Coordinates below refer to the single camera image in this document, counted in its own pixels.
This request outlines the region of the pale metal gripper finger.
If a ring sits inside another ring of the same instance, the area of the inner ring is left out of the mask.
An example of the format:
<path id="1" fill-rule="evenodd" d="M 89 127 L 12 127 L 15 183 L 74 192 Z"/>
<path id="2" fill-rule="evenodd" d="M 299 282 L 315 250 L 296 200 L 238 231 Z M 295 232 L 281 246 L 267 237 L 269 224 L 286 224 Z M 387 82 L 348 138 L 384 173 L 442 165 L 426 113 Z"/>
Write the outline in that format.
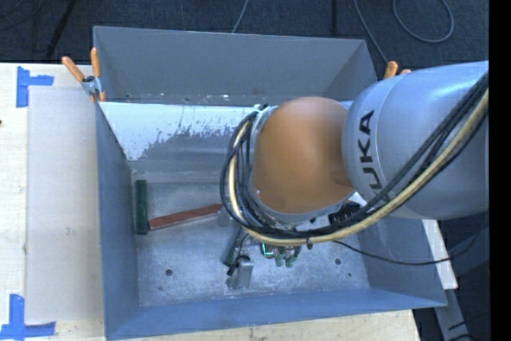
<path id="1" fill-rule="evenodd" d="M 231 290 L 248 288 L 255 263 L 247 255 L 237 256 L 228 268 L 226 283 Z"/>

